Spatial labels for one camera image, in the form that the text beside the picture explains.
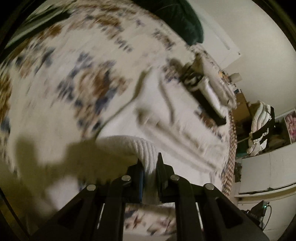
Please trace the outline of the white knit sweater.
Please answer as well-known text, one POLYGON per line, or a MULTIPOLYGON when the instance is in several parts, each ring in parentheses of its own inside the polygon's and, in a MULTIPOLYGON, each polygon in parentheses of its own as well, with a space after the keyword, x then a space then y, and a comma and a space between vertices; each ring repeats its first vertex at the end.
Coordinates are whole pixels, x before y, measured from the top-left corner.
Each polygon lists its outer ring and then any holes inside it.
POLYGON ((152 67, 139 81, 135 97, 97 131, 100 146, 116 153, 131 151, 142 161, 145 204, 159 203, 158 154, 191 183, 212 183, 222 189, 229 151, 227 130, 217 137, 196 116, 197 107, 182 85, 166 82, 163 71, 152 67))

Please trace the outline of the white wardrobe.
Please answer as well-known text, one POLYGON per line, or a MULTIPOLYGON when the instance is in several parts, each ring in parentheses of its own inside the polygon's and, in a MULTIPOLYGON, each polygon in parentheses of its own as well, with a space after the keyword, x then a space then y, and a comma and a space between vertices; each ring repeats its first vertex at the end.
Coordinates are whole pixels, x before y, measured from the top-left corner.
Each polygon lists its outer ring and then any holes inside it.
POLYGON ((236 196, 259 196, 295 188, 295 142, 242 160, 236 196))

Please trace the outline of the cardboard box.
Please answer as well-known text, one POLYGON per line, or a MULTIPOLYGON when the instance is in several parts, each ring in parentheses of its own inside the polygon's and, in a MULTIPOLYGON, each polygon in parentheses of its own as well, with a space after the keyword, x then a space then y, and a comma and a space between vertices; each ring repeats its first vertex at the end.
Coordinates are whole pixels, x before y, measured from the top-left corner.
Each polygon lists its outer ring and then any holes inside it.
POLYGON ((236 127, 237 139, 240 141, 249 136, 252 116, 243 93, 236 94, 236 102, 237 108, 232 111, 232 115, 236 127))

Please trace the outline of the pink blanket on shelf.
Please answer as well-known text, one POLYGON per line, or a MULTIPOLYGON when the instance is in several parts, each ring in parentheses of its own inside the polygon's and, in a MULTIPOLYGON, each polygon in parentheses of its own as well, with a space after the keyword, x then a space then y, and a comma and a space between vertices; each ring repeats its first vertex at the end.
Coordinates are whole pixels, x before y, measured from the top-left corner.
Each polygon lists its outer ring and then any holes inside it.
POLYGON ((292 143, 295 142, 296 139, 296 117, 295 112, 289 113, 285 117, 285 121, 287 123, 287 129, 290 136, 290 140, 292 143))

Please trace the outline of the white folded garment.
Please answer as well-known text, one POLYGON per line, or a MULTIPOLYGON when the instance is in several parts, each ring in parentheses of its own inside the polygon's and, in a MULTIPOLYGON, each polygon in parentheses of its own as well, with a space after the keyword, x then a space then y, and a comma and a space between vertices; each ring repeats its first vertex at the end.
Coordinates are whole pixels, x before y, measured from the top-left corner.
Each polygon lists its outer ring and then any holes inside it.
POLYGON ((209 83, 209 78, 204 76, 198 83, 197 88, 201 91, 205 99, 209 102, 210 106, 215 110, 220 118, 225 118, 228 109, 227 107, 223 106, 215 94, 213 88, 209 83))

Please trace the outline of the white table lamp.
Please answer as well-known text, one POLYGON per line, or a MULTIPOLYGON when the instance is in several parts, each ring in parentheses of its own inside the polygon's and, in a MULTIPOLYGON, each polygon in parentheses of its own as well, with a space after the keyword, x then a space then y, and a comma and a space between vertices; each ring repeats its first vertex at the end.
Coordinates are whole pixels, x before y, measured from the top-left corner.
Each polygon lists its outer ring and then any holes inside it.
POLYGON ((233 73, 229 76, 229 79, 232 83, 238 83, 242 80, 242 77, 239 73, 233 73))

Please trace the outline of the floral bed blanket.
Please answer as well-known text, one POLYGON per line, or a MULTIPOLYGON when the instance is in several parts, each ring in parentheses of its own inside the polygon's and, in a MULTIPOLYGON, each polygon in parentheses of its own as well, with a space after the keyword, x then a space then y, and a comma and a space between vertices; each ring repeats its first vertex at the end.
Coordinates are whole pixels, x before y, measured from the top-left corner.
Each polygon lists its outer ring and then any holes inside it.
MULTIPOLYGON (((66 18, 28 30, 1 61, 1 160, 26 191, 11 201, 30 234, 87 185, 142 164, 131 151, 100 146, 95 135, 135 97, 144 73, 159 68, 166 82, 184 87, 182 68, 197 53, 209 55, 134 1, 71 1, 55 9, 66 18)), ((231 110, 217 126, 197 105, 205 126, 217 137, 226 129, 229 140, 231 110)), ((128 205, 126 213, 126 230, 175 230, 171 205, 128 205)))

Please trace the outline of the white headboard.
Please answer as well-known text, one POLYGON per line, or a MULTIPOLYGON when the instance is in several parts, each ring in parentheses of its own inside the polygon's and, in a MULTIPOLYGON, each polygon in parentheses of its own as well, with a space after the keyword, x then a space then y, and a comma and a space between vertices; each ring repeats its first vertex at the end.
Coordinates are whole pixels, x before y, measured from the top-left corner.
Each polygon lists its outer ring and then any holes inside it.
POLYGON ((215 21, 197 1, 189 1, 189 4, 196 12, 203 27, 203 48, 222 69, 227 68, 241 57, 240 49, 217 21, 215 21))

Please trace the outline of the dark green duvet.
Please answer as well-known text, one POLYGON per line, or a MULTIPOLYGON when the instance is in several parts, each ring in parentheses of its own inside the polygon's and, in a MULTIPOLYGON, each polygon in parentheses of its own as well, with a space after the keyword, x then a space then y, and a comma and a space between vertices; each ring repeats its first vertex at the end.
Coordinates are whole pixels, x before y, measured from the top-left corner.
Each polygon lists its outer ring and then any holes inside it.
POLYGON ((202 24, 191 5, 184 0, 137 0, 135 4, 150 11, 171 27, 188 45, 204 42, 202 24))

